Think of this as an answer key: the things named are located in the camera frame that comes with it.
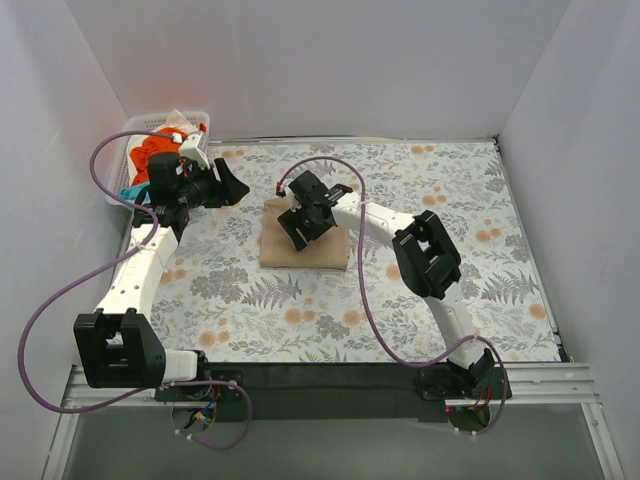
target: glass panel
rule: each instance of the glass panel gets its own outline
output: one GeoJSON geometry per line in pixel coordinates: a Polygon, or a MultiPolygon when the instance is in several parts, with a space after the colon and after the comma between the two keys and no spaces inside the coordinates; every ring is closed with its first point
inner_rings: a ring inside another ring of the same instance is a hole
{"type": "MultiPolygon", "coordinates": [[[[174,435],[170,418],[163,407],[82,415],[64,478],[604,478],[579,405],[508,405],[475,442],[412,420],[260,421],[226,452],[174,435]]],[[[204,435],[229,440],[239,427],[204,435]]]]}

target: table surface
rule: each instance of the table surface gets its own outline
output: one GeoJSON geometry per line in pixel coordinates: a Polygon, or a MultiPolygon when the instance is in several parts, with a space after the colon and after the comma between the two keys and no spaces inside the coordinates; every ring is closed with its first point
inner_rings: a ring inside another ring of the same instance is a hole
{"type": "MultiPolygon", "coordinates": [[[[346,272],[259,266],[262,204],[292,163],[314,155],[351,162],[365,177],[370,201],[440,216],[462,256],[469,311],[505,360],[559,360],[542,287],[490,142],[211,147],[210,158],[224,156],[251,192],[236,206],[191,212],[154,300],[151,324],[165,347],[201,349],[211,361],[391,361],[364,316],[355,234],[346,272]]],[[[306,167],[329,186],[359,189],[341,165],[306,167]]],[[[442,352],[435,321],[402,283],[393,251],[367,240],[365,255],[369,302],[389,345],[415,361],[442,352]]]]}

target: black bracket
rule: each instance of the black bracket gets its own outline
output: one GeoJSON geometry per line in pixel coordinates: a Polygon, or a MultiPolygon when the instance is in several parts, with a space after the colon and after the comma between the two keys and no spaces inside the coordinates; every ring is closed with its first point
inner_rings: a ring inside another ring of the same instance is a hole
{"type": "Polygon", "coordinates": [[[223,158],[216,158],[210,169],[201,170],[193,160],[177,153],[157,153],[149,158],[148,172],[149,197],[154,206],[219,208],[235,205],[249,193],[249,187],[231,173],[223,158]]]}
{"type": "MultiPolygon", "coordinates": [[[[182,233],[189,223],[189,208],[186,205],[160,205],[149,206],[158,217],[161,227],[170,227],[173,230],[173,234],[176,236],[178,242],[182,238],[182,233]]],[[[140,227],[143,224],[152,224],[153,219],[151,215],[148,215],[142,210],[136,210],[133,214],[133,222],[131,225],[134,228],[140,227]]]]}
{"type": "Polygon", "coordinates": [[[162,383],[164,348],[143,314],[132,308],[124,315],[105,315],[101,310],[80,314],[73,333],[90,387],[157,387],[162,383]],[[122,345],[108,343],[118,332],[122,345]]]}
{"type": "MultiPolygon", "coordinates": [[[[468,369],[447,361],[420,370],[418,389],[425,400],[477,399],[489,389],[496,399],[502,396],[504,379],[491,351],[485,349],[482,357],[468,369]]],[[[511,389],[507,391],[507,398],[511,398],[511,389]]]]}
{"type": "Polygon", "coordinates": [[[309,242],[335,226],[331,207],[338,203],[340,197],[353,191],[341,184],[329,189],[309,170],[301,173],[287,188],[295,195],[300,208],[295,212],[287,210],[278,217],[278,222],[296,250],[303,250],[309,242]]]}
{"type": "Polygon", "coordinates": [[[442,300],[460,280],[460,254],[435,213],[425,210],[414,219],[393,239],[400,275],[416,295],[442,300]]]}

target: patterned mat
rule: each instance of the patterned mat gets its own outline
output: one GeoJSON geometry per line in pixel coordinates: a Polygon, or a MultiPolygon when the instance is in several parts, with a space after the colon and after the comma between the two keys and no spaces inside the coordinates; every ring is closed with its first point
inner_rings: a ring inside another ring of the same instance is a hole
{"type": "MultiPolygon", "coordinates": [[[[262,203],[288,166],[313,155],[352,162],[369,200],[408,213],[433,210],[462,255],[462,287],[482,334],[508,361],[559,360],[493,144],[251,144],[210,149],[251,187],[239,205],[191,213],[156,293],[151,323],[167,348],[205,350],[212,361],[368,362],[390,359],[364,316],[355,268],[261,269],[262,203]]],[[[328,186],[359,189],[344,167],[309,166],[328,186]]],[[[392,250],[369,240],[365,276],[375,320],[409,360],[444,349],[426,304],[402,283],[392,250]]]]}

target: cable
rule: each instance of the cable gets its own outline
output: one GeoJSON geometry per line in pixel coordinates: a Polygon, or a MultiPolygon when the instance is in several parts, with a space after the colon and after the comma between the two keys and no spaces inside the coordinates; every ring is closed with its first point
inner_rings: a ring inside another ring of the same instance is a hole
{"type": "Polygon", "coordinates": [[[40,315],[42,315],[42,313],[49,307],[49,305],[51,305],[53,302],[55,302],[58,298],[63,296],[65,293],[67,293],[70,290],[74,289],[75,287],[83,284],[87,280],[90,280],[93,277],[101,274],[102,272],[110,270],[111,268],[113,268],[117,264],[119,264],[120,262],[123,262],[123,261],[133,257],[136,253],[138,253],[142,248],[144,248],[151,241],[153,236],[158,231],[158,217],[153,212],[153,210],[151,210],[149,208],[146,208],[146,207],[143,207],[142,205],[136,205],[135,203],[129,202],[127,200],[124,200],[124,199],[118,197],[116,194],[111,192],[100,181],[100,179],[98,178],[98,175],[96,174],[96,170],[95,170],[96,158],[98,156],[98,153],[100,153],[100,151],[105,147],[105,145],[107,145],[108,143],[110,143],[113,140],[116,140],[118,138],[127,137],[127,136],[131,136],[131,135],[149,135],[149,136],[153,136],[153,137],[172,138],[171,135],[166,135],[166,134],[162,134],[162,133],[155,133],[155,132],[145,132],[144,130],[131,130],[131,131],[127,131],[127,132],[116,133],[115,135],[111,135],[110,137],[108,137],[108,138],[104,139],[102,142],[100,142],[100,144],[93,151],[93,153],[91,154],[91,159],[89,160],[89,171],[91,172],[91,178],[93,179],[95,184],[107,196],[111,197],[112,199],[114,199],[115,201],[121,203],[122,205],[125,205],[125,206],[130,207],[130,208],[134,208],[136,210],[141,210],[141,211],[143,211],[146,214],[151,216],[151,219],[153,220],[153,227],[151,228],[151,231],[149,232],[149,235],[147,235],[142,240],[142,242],[140,242],[140,245],[132,248],[131,250],[129,250],[124,255],[121,255],[118,258],[116,258],[115,260],[112,260],[112,261],[104,264],[103,266],[101,266],[99,268],[96,268],[95,270],[87,273],[83,277],[78,278],[77,280],[71,282],[69,285],[67,285],[66,287],[61,288],[56,293],[54,293],[49,298],[47,298],[42,303],[42,305],[40,305],[37,308],[37,310],[33,313],[33,315],[31,315],[31,318],[29,318],[29,321],[25,325],[24,330],[22,331],[22,335],[20,336],[20,341],[18,342],[18,371],[20,373],[20,378],[22,379],[22,383],[24,384],[25,388],[27,389],[27,392],[29,392],[29,395],[31,395],[31,397],[38,404],[40,404],[42,407],[46,408],[47,410],[51,410],[52,412],[56,412],[56,413],[86,413],[86,412],[92,412],[94,410],[98,410],[99,408],[103,408],[103,407],[106,407],[108,405],[112,405],[112,404],[114,404],[116,402],[119,402],[120,400],[124,400],[125,398],[130,397],[131,395],[135,395],[136,393],[140,393],[143,390],[145,390],[144,388],[137,388],[135,390],[131,390],[130,392],[127,392],[127,393],[124,393],[124,394],[119,395],[117,397],[114,397],[111,400],[106,400],[104,402],[97,403],[95,405],[89,405],[89,406],[86,406],[86,407],[76,407],[76,408],[59,407],[57,405],[49,403],[47,400],[45,400],[36,391],[36,389],[33,387],[33,384],[31,383],[31,380],[29,379],[29,375],[27,374],[27,369],[26,369],[26,366],[25,366],[25,347],[26,347],[26,344],[27,344],[27,338],[29,337],[29,333],[31,332],[31,329],[35,325],[36,320],[38,320],[40,315]]]}
{"type": "Polygon", "coordinates": [[[136,196],[136,199],[133,203],[135,203],[136,205],[142,205],[142,202],[144,202],[144,198],[147,196],[148,191],[149,191],[149,185],[142,187],[138,192],[138,195],[136,196]]]}
{"type": "Polygon", "coordinates": [[[215,404],[216,404],[216,401],[211,400],[209,403],[207,403],[207,405],[202,410],[200,410],[200,413],[205,413],[207,410],[212,408],[215,404]]]}
{"type": "Polygon", "coordinates": [[[214,385],[219,385],[219,386],[235,388],[238,392],[240,392],[240,394],[244,397],[245,402],[247,403],[247,420],[244,423],[244,428],[242,429],[240,434],[235,438],[235,440],[229,443],[224,443],[224,444],[214,443],[210,440],[207,440],[206,438],[196,437],[195,435],[189,433],[184,428],[176,430],[176,433],[180,433],[185,437],[187,437],[188,439],[194,440],[199,444],[212,448],[214,450],[229,450],[230,448],[235,447],[242,440],[244,440],[244,437],[246,437],[247,433],[249,432],[251,420],[253,419],[253,403],[251,403],[249,394],[244,388],[242,388],[240,385],[235,385],[230,382],[223,382],[219,380],[197,380],[192,382],[176,382],[175,384],[176,386],[180,386],[180,387],[196,387],[200,385],[211,385],[213,387],[214,385]]]}
{"type": "MultiPolygon", "coordinates": [[[[96,275],[99,275],[102,272],[105,272],[105,271],[113,268],[114,266],[116,266],[120,262],[123,262],[124,260],[127,260],[128,258],[133,257],[136,253],[138,253],[141,249],[143,249],[151,241],[151,239],[154,237],[154,235],[158,231],[158,227],[159,227],[158,217],[153,212],[153,210],[151,210],[150,208],[147,208],[147,207],[143,207],[142,205],[137,205],[136,203],[129,202],[127,200],[124,200],[123,198],[120,198],[119,196],[117,196],[116,194],[111,192],[100,181],[100,179],[98,178],[98,175],[96,174],[95,163],[96,163],[96,158],[98,157],[98,154],[100,153],[100,151],[108,143],[112,142],[113,140],[116,140],[116,139],[121,138],[121,137],[128,137],[128,136],[131,136],[131,135],[148,135],[148,136],[151,136],[151,137],[173,138],[172,135],[167,135],[167,134],[164,134],[164,133],[156,133],[156,132],[146,132],[144,130],[130,130],[130,131],[127,131],[127,132],[116,133],[115,135],[111,135],[110,137],[104,139],[95,148],[95,150],[91,154],[91,159],[89,160],[89,171],[91,172],[91,178],[93,179],[95,184],[107,196],[109,196],[110,198],[114,199],[116,202],[121,203],[122,205],[125,205],[127,207],[130,207],[130,208],[133,208],[133,209],[136,209],[136,210],[141,210],[141,211],[145,212],[147,215],[151,216],[151,219],[153,221],[153,226],[151,228],[151,231],[140,242],[139,245],[135,246],[134,248],[129,250],[124,255],[121,255],[120,257],[116,258],[115,260],[112,260],[111,262],[106,263],[102,267],[96,268],[95,270],[87,273],[83,277],[80,277],[79,279],[71,282],[69,285],[67,285],[64,288],[61,288],[56,293],[51,295],[48,299],[46,299],[42,303],[42,305],[40,305],[36,309],[36,311],[33,313],[33,315],[31,315],[31,318],[29,318],[29,321],[25,325],[24,330],[22,331],[22,335],[20,336],[20,341],[18,343],[18,371],[20,373],[20,378],[22,380],[22,383],[24,384],[25,388],[27,389],[27,392],[29,393],[29,395],[31,395],[31,397],[38,404],[40,404],[42,407],[46,408],[47,410],[51,410],[52,412],[61,413],[61,414],[74,414],[74,413],[92,412],[94,410],[98,410],[100,408],[104,408],[106,406],[113,405],[114,403],[119,402],[121,400],[124,400],[125,398],[128,398],[128,397],[130,397],[132,395],[135,395],[137,393],[143,392],[144,390],[147,390],[146,388],[136,388],[136,389],[131,390],[129,392],[123,393],[122,395],[114,397],[114,398],[112,398],[110,400],[106,400],[104,402],[100,402],[100,403],[97,403],[95,405],[88,405],[88,406],[85,406],[85,407],[76,407],[76,408],[60,407],[60,406],[57,406],[57,405],[54,405],[54,404],[48,402],[47,400],[45,400],[36,391],[36,389],[34,388],[33,384],[31,383],[31,380],[29,379],[29,375],[27,374],[27,369],[26,369],[26,365],[25,365],[25,347],[26,347],[26,344],[27,344],[27,338],[29,337],[29,333],[31,332],[31,329],[35,325],[36,321],[38,320],[40,315],[42,315],[42,313],[47,309],[47,307],[49,307],[49,305],[51,305],[58,298],[60,298],[61,296],[63,296],[65,293],[69,292],[73,288],[83,284],[84,282],[86,282],[87,280],[90,280],[91,278],[95,277],[96,275]]],[[[218,380],[174,382],[174,383],[171,384],[171,386],[178,386],[178,387],[191,387],[191,386],[198,386],[198,385],[210,385],[211,388],[213,388],[214,385],[226,386],[226,387],[229,387],[229,388],[235,388],[236,390],[238,390],[242,394],[242,396],[244,397],[245,401],[247,402],[247,421],[245,422],[244,429],[242,430],[242,432],[240,432],[240,435],[234,441],[232,441],[232,442],[230,442],[228,444],[219,445],[219,444],[215,444],[213,442],[209,442],[209,441],[204,440],[204,439],[194,438],[194,440],[196,440],[197,442],[199,442],[199,443],[201,443],[203,445],[206,445],[206,446],[208,446],[210,448],[213,448],[215,450],[227,450],[229,448],[233,448],[234,446],[236,446],[238,443],[240,443],[244,439],[244,437],[246,436],[247,432],[249,431],[249,425],[251,423],[251,419],[253,418],[253,404],[251,403],[251,399],[249,398],[249,394],[242,387],[240,387],[239,385],[235,385],[235,384],[232,384],[230,382],[218,381],[218,380]]],[[[180,433],[182,433],[184,435],[188,435],[188,432],[186,432],[185,430],[181,430],[180,433]]]]}
{"type": "Polygon", "coordinates": [[[480,392],[480,396],[478,397],[478,399],[476,400],[476,403],[473,403],[471,405],[467,405],[465,408],[467,410],[475,410],[475,408],[478,406],[478,404],[480,403],[480,400],[482,400],[482,392],[480,392]]]}
{"type": "Polygon", "coordinates": [[[479,410],[483,410],[485,407],[489,405],[489,402],[491,401],[491,387],[488,387],[488,390],[489,390],[489,393],[487,395],[487,400],[482,404],[479,410]]]}
{"type": "Polygon", "coordinates": [[[360,284],[360,296],[362,297],[362,305],[364,307],[365,314],[367,315],[367,320],[369,321],[369,325],[371,326],[371,330],[373,330],[373,334],[375,335],[376,339],[378,340],[378,342],[380,343],[380,346],[384,349],[384,351],[387,352],[387,354],[391,358],[393,358],[396,362],[398,362],[399,364],[404,365],[406,367],[419,368],[419,369],[428,368],[428,367],[431,367],[431,366],[437,364],[441,360],[443,360],[446,357],[448,357],[449,355],[451,355],[454,352],[454,350],[456,350],[459,346],[461,346],[462,344],[464,344],[464,343],[466,343],[466,342],[468,342],[470,340],[479,340],[480,342],[482,342],[485,345],[487,345],[487,347],[489,347],[489,349],[495,355],[496,360],[498,361],[498,364],[500,365],[500,369],[502,370],[502,384],[503,384],[502,398],[501,398],[501,402],[500,402],[500,406],[498,408],[498,411],[496,412],[496,415],[493,418],[493,420],[491,422],[489,422],[489,425],[484,427],[482,430],[479,430],[477,432],[463,432],[463,433],[468,434],[468,435],[481,435],[481,434],[487,433],[488,431],[490,431],[496,425],[496,423],[498,422],[500,417],[502,417],[502,412],[504,410],[504,405],[505,405],[505,403],[507,401],[507,392],[509,390],[509,379],[507,378],[507,370],[506,370],[506,368],[504,366],[504,362],[502,361],[502,358],[498,354],[497,350],[495,349],[493,344],[488,339],[486,339],[484,337],[481,337],[481,336],[468,335],[468,336],[458,340],[456,343],[451,345],[451,347],[449,347],[444,353],[438,355],[433,360],[429,360],[428,362],[423,362],[423,363],[417,363],[417,362],[408,362],[408,361],[404,360],[403,358],[398,356],[391,349],[391,347],[389,347],[389,345],[387,345],[387,343],[385,342],[384,338],[382,337],[382,334],[378,330],[378,327],[376,326],[375,321],[373,320],[373,315],[371,313],[371,309],[369,308],[369,301],[367,299],[366,286],[365,286],[365,283],[364,283],[364,256],[363,256],[363,251],[364,251],[364,227],[365,227],[365,223],[366,223],[366,208],[367,207],[366,207],[366,203],[365,203],[365,201],[366,201],[366,186],[365,186],[365,181],[364,181],[364,177],[362,176],[362,174],[353,165],[351,165],[349,162],[347,162],[345,160],[342,160],[342,159],[337,158],[337,157],[319,155],[319,156],[316,156],[316,157],[306,158],[304,160],[300,160],[299,162],[294,163],[291,167],[289,167],[289,169],[284,173],[284,175],[282,175],[282,178],[280,178],[280,181],[276,184],[276,189],[279,189],[279,188],[282,187],[282,185],[284,184],[285,179],[287,178],[287,176],[293,170],[295,170],[296,168],[298,168],[301,165],[304,165],[305,163],[313,162],[313,161],[316,161],[316,160],[329,160],[331,162],[340,163],[341,165],[344,165],[349,170],[351,170],[355,174],[355,176],[358,177],[358,181],[360,182],[360,185],[361,185],[361,189],[360,189],[361,190],[360,191],[361,209],[360,209],[360,229],[359,229],[359,232],[358,232],[358,248],[357,248],[358,283],[360,284]]]}

